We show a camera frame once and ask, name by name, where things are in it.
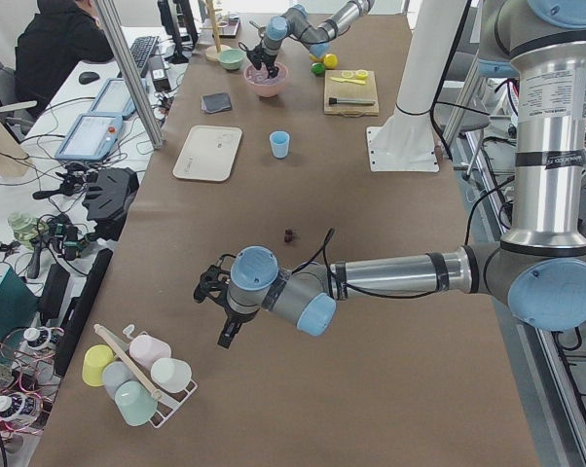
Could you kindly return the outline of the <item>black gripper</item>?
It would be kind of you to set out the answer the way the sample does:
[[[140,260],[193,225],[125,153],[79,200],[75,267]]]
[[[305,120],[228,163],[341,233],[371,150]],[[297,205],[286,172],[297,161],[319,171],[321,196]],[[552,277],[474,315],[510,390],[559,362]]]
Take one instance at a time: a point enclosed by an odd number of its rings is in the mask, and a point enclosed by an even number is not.
[[[276,78],[279,73],[278,66],[275,64],[275,56],[268,54],[266,51],[261,52],[261,62],[266,70],[270,73],[270,78]]]
[[[249,313],[240,313],[232,309],[226,308],[225,312],[227,319],[223,327],[223,330],[219,335],[217,344],[223,348],[229,348],[233,343],[235,336],[237,335],[241,326],[244,323],[253,320],[257,314],[257,311],[254,310]]]

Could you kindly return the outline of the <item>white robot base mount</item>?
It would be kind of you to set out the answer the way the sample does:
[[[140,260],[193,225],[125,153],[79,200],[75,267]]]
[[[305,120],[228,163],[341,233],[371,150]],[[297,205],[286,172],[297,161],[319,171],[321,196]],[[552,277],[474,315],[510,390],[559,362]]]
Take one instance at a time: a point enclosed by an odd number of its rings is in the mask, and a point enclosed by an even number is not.
[[[367,147],[374,172],[439,170],[431,109],[456,33],[470,3],[427,0],[421,3],[395,109],[382,126],[369,126]]]

